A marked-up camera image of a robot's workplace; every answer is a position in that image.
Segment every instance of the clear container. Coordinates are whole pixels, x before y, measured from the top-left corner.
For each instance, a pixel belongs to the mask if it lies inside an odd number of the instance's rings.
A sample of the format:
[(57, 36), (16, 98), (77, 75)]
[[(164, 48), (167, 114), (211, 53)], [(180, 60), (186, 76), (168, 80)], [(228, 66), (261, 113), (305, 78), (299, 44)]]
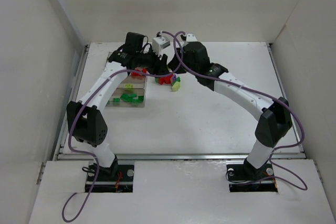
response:
[(106, 107), (143, 108), (145, 107), (145, 89), (119, 89), (117, 88)]
[(133, 76), (130, 74), (119, 84), (106, 107), (145, 107), (146, 82), (146, 76)]

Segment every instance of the black joint housing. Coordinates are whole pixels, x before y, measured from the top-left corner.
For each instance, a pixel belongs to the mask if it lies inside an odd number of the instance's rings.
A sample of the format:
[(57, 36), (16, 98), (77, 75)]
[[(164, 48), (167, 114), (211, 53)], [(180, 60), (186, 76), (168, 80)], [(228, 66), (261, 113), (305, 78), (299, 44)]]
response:
[[(228, 72), (229, 71), (227, 70), (227, 68), (223, 67), (222, 65), (217, 64), (217, 63), (211, 63), (210, 68), (205, 73), (202, 73), (202, 75), (218, 78), (223, 73), (228, 73)], [(210, 80), (210, 79), (206, 79), (206, 78), (198, 77), (198, 76), (196, 76), (196, 78), (197, 78), (198, 82), (200, 84), (202, 84), (203, 86), (208, 87), (212, 91), (215, 90), (215, 81), (214, 80)]]
[(126, 41), (123, 45), (122, 51), (126, 54), (137, 54), (142, 50), (143, 38), (142, 34), (128, 32), (126, 35)]
[[(279, 100), (289, 105), (285, 98), (280, 97)], [(260, 116), (255, 136), (264, 146), (274, 148), (291, 127), (292, 120), (289, 111), (281, 104), (274, 102)]]
[[(82, 104), (80, 102), (71, 101), (67, 105), (69, 131), (81, 107)], [(96, 106), (85, 107), (72, 135), (78, 142), (87, 142), (93, 147), (97, 147), (104, 141), (107, 135), (107, 125)]]

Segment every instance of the toy block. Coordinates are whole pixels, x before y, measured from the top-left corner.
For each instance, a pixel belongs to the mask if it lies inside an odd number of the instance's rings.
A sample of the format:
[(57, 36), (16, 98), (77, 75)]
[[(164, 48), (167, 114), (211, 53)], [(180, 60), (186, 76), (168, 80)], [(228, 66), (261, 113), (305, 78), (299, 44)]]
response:
[(176, 92), (177, 90), (179, 90), (179, 89), (180, 89), (180, 86), (181, 86), (181, 84), (180, 84), (178, 81), (176, 81), (176, 82), (174, 83), (174, 85), (172, 85), (172, 90), (173, 90), (173, 92)]

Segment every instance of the white enclosure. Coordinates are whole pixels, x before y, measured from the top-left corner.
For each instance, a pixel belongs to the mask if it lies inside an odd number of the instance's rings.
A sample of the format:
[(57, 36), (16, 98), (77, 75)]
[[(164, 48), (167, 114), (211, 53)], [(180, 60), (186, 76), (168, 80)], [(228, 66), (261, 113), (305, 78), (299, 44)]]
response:
[[(106, 213), (121, 213), (126, 207), (133, 215), (119, 223), (151, 223), (152, 211), (159, 211), (153, 223), (334, 223), (335, 2), (0, 0), (0, 222), (62, 223), (60, 210), (69, 194), (83, 191), (80, 168), (88, 162), (87, 156), (73, 155), (65, 146), (69, 99), (75, 100), (77, 93), (81, 96), (94, 83), (106, 54), (121, 45), (127, 32), (152, 38), (159, 30), (185, 30), (205, 42), (213, 62), (226, 66), (249, 86), (287, 97), (302, 120), (306, 141), (303, 148), (276, 155), (294, 158), (279, 162), (302, 176), (309, 190), (301, 192), (277, 181), (278, 194), (228, 193), (225, 162), (246, 157), (256, 121), (232, 101), (201, 87), (192, 76), (181, 75), (184, 90), (176, 94), (165, 93), (165, 87), (149, 78), (148, 106), (143, 109), (147, 116), (141, 109), (104, 113), (115, 133), (113, 149), (121, 159), (138, 160), (134, 193), (91, 195), (75, 223), (106, 223), (110, 220)], [(174, 106), (174, 99), (181, 103)], [(216, 116), (198, 120), (201, 114), (190, 112), (195, 106), (202, 112), (217, 112)], [(175, 131), (160, 128), (160, 120), (173, 118), (174, 113), (179, 119), (169, 126)], [(136, 131), (127, 131), (125, 120), (132, 120)], [(153, 134), (147, 128), (151, 123)], [(162, 130), (166, 137), (160, 138)], [(293, 129), (282, 144), (295, 143), (297, 138)], [(139, 161), (151, 157), (166, 161)], [(172, 157), (218, 160), (174, 162)], [(44, 175), (39, 174), (47, 160), (52, 161)], [(275, 172), (294, 181), (286, 172)], [(84, 195), (69, 204), (69, 217), (77, 212)], [(237, 207), (243, 207), (243, 212), (237, 213)], [(268, 209), (262, 221), (254, 215), (260, 208)]]

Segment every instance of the purple cable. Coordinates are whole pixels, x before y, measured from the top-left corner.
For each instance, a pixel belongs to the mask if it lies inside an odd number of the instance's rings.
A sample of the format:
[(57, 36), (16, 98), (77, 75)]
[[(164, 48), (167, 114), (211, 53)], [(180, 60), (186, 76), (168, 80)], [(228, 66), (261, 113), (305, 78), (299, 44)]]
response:
[[(183, 31), (179, 31), (179, 32), (176, 34), (176, 36), (178, 36), (179, 34), (185, 34), (185, 32), (183, 32)], [(181, 63), (178, 64), (178, 66), (177, 66), (176, 69), (173, 71), (173, 73), (175, 73), (175, 72), (179, 69), (180, 66), (181, 66)], [(139, 74), (141, 74), (141, 75), (145, 75), (145, 76), (149, 76), (149, 77), (155, 77), (155, 78), (167, 77), (167, 76), (170, 76), (170, 75), (172, 74), (172, 73), (168, 73), (168, 74), (163, 74), (163, 75), (155, 75), (155, 74), (143, 73), (143, 72), (136, 71), (136, 70), (128, 70), (128, 69), (125, 69), (125, 70), (120, 70), (120, 71), (117, 71), (117, 72), (111, 74), (109, 78), (112, 78), (112, 77), (116, 76), (117, 74), (119, 74), (119, 73), (124, 73), (124, 72), (129, 72), (129, 73), (139, 73)], [(98, 88), (98, 89), (97, 89), (97, 90), (96, 90), (96, 91), (95, 91), (95, 92), (88, 98), (88, 100), (82, 105), (82, 107), (81, 107), (80, 110), (78, 111), (78, 113), (77, 113), (77, 115), (76, 115), (76, 117), (75, 117), (75, 119), (74, 119), (74, 121), (73, 121), (73, 123), (72, 123), (72, 126), (71, 126), (71, 128), (70, 128), (70, 131), (69, 131), (69, 137), (68, 137), (68, 147), (69, 147), (69, 149), (70, 149), (72, 152), (74, 152), (74, 153), (80, 153), (80, 154), (86, 154), (86, 155), (90, 155), (90, 156), (92, 156), (92, 157), (94, 158), (94, 160), (96, 160), (96, 163), (97, 163), (97, 171), (96, 171), (95, 177), (93, 178), (93, 181), (92, 181), (92, 185), (91, 185), (91, 187), (90, 187), (90, 189), (89, 189), (89, 191), (88, 191), (88, 194), (87, 194), (86, 197), (85, 197), (85, 200), (84, 200), (82, 206), (80, 207), (80, 209), (79, 209), (78, 213), (76, 214), (76, 216), (73, 217), (71, 220), (67, 220), (67, 219), (65, 218), (65, 209), (66, 209), (66, 207), (67, 207), (69, 201), (70, 201), (70, 200), (73, 198), (73, 196), (75, 196), (77, 193), (72, 194), (72, 195), (68, 198), (68, 200), (65, 202), (65, 204), (64, 204), (64, 206), (63, 206), (63, 209), (62, 209), (62, 219), (63, 219), (63, 221), (66, 222), (66, 223), (73, 222), (74, 220), (76, 220), (76, 219), (78, 218), (78, 216), (80, 215), (80, 213), (82, 212), (82, 210), (83, 210), (83, 208), (84, 208), (84, 206), (85, 206), (85, 204), (86, 204), (86, 201), (88, 200), (88, 198), (89, 198), (89, 196), (90, 196), (90, 194), (91, 194), (91, 192), (92, 192), (92, 190), (93, 190), (94, 184), (96, 183), (97, 178), (98, 178), (98, 174), (99, 174), (99, 161), (98, 161), (97, 157), (95, 156), (95, 154), (94, 154), (94, 153), (91, 153), (91, 152), (79, 151), (79, 150), (74, 149), (74, 148), (71, 146), (71, 137), (72, 137), (72, 135), (73, 135), (73, 133), (74, 133), (75, 126), (76, 126), (76, 124), (77, 124), (77, 122), (78, 122), (80, 116), (82, 115), (82, 113), (83, 113), (85, 107), (86, 107), (86, 106), (88, 105), (88, 103), (93, 99), (93, 97), (95, 97), (96, 94), (97, 94), (97, 93), (98, 93), (98, 92), (99, 92), (99, 91), (100, 91), (100, 90), (101, 90), (101, 89), (102, 89), (102, 88), (103, 88), (109, 81), (110, 81), (110, 79), (106, 79), (106, 80), (102, 83), (102, 85), (100, 85), (99, 88)]]
[(181, 48), (181, 50), (180, 50), (180, 52), (181, 52), (181, 56), (183, 55), (183, 54), (182, 54), (182, 53), (183, 53), (183, 50), (182, 50), (182, 45), (181, 45), (181, 43), (180, 43), (180, 42), (178, 41), (178, 39), (177, 39), (177, 36), (178, 36), (178, 35), (173, 35), (172, 33), (168, 32), (168, 31), (162, 31), (162, 33), (164, 33), (164, 34), (168, 34), (168, 35), (170, 35), (170, 36), (173, 37), (173, 46), (174, 46), (175, 55), (177, 56), (178, 60), (180, 61), (180, 64), (181, 64), (181, 65), (182, 65), (182, 66), (183, 66), (189, 73), (191, 73), (191, 74), (193, 74), (193, 75), (195, 75), (195, 76), (198, 76), (198, 77), (205, 78), (205, 79), (224, 82), (224, 83), (227, 83), (227, 84), (230, 84), (230, 85), (233, 85), (233, 86), (242, 88), (242, 89), (244, 89), (244, 90), (247, 90), (247, 91), (249, 91), (249, 92), (253, 92), (253, 93), (260, 94), (260, 95), (263, 95), (263, 96), (265, 96), (265, 97), (268, 97), (268, 98), (272, 99), (273, 101), (275, 101), (275, 102), (279, 103), (280, 105), (282, 105), (285, 109), (287, 109), (287, 110), (292, 114), (292, 116), (294, 117), (295, 121), (298, 123), (299, 128), (300, 128), (300, 131), (301, 131), (301, 139), (300, 139), (300, 141), (299, 141), (298, 143), (296, 143), (296, 144), (284, 145), (284, 146), (279, 146), (279, 147), (274, 148), (273, 152), (272, 152), (271, 155), (269, 156), (269, 161), (270, 161), (271, 164), (273, 164), (273, 165), (275, 165), (275, 166), (277, 166), (277, 167), (279, 167), (279, 168), (281, 168), (281, 169), (283, 169), (283, 170), (285, 170), (285, 171), (287, 171), (287, 172), (293, 174), (295, 177), (297, 177), (297, 178), (303, 183), (304, 187), (299, 187), (299, 186), (293, 184), (292, 182), (290, 182), (290, 181), (288, 181), (288, 180), (286, 180), (286, 179), (284, 179), (284, 178), (278, 177), (278, 176), (268, 176), (268, 177), (266, 177), (266, 178), (262, 178), (262, 179), (259, 179), (259, 180), (253, 181), (253, 182), (239, 183), (239, 184), (240, 184), (240, 185), (251, 185), (251, 184), (254, 184), (254, 183), (257, 183), (257, 182), (261, 182), (261, 181), (266, 180), (266, 179), (277, 178), (277, 179), (281, 179), (281, 180), (283, 180), (283, 181), (289, 183), (290, 185), (292, 185), (292, 186), (294, 186), (294, 187), (296, 187), (296, 188), (298, 188), (298, 189), (301, 189), (301, 190), (308, 190), (308, 186), (307, 186), (307, 184), (303, 181), (302, 178), (299, 177), (299, 175), (297, 175), (296, 173), (292, 172), (291, 170), (289, 170), (289, 169), (287, 169), (287, 168), (285, 168), (285, 167), (283, 167), (283, 166), (280, 166), (280, 165), (274, 163), (274, 162), (271, 160), (271, 158), (272, 158), (272, 156), (273, 156), (273, 154), (274, 154), (274, 152), (275, 152), (276, 150), (284, 149), (284, 148), (292, 148), (292, 147), (295, 147), (295, 146), (299, 146), (299, 145), (302, 144), (302, 142), (304, 141), (304, 139), (305, 139), (305, 131), (304, 131), (303, 126), (302, 126), (302, 123), (301, 123), (299, 117), (296, 115), (296, 113), (295, 113), (289, 106), (287, 106), (285, 103), (283, 103), (283, 102), (280, 101), (279, 99), (277, 99), (277, 98), (275, 98), (275, 97), (273, 97), (273, 96), (271, 96), (271, 95), (269, 95), (269, 94), (260, 92), (260, 91), (258, 91), (258, 90), (250, 89), (250, 88), (247, 88), (247, 87), (244, 87), (244, 86), (241, 87), (241, 85), (239, 85), (239, 84), (237, 84), (237, 83), (234, 83), (234, 82), (231, 82), (231, 81), (226, 81), (226, 80), (222, 80), (222, 79), (220, 79), (220, 78), (215, 78), (215, 77), (204, 76), (204, 75), (202, 75), (202, 74), (199, 74), (199, 73), (193, 71), (192, 69), (190, 69), (190, 68), (183, 62), (183, 60), (182, 60), (182, 59), (180, 58), (180, 56), (179, 56), (179, 53), (178, 53), (177, 48), (176, 48), (176, 43), (178, 43), (179, 47)]

